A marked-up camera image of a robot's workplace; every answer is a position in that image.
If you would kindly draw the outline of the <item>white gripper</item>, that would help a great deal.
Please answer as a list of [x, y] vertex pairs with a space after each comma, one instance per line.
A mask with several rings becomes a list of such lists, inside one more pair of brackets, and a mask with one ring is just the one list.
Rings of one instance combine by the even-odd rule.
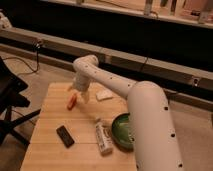
[[70, 89], [80, 91], [80, 95], [85, 103], [89, 102], [89, 91], [90, 79], [87, 76], [77, 73], [73, 79]]

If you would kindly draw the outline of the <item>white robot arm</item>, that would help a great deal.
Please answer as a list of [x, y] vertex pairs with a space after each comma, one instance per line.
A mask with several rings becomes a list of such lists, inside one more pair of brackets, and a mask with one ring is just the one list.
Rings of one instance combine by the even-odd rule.
[[74, 60], [73, 88], [86, 92], [95, 80], [127, 101], [137, 171], [184, 171], [164, 90], [151, 81], [134, 81], [98, 67], [95, 55]]

